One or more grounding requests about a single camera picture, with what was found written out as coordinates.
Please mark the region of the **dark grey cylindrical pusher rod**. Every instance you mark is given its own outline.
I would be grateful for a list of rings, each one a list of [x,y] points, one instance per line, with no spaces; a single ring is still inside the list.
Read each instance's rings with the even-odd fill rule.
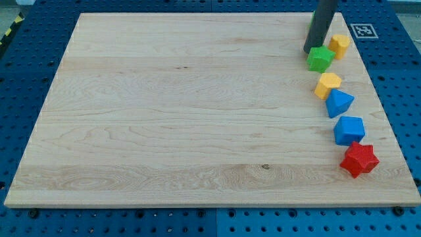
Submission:
[[[310,53],[310,50],[313,47],[320,47],[323,45],[336,12],[337,5],[338,0],[319,0],[303,46],[303,51],[305,53]]]

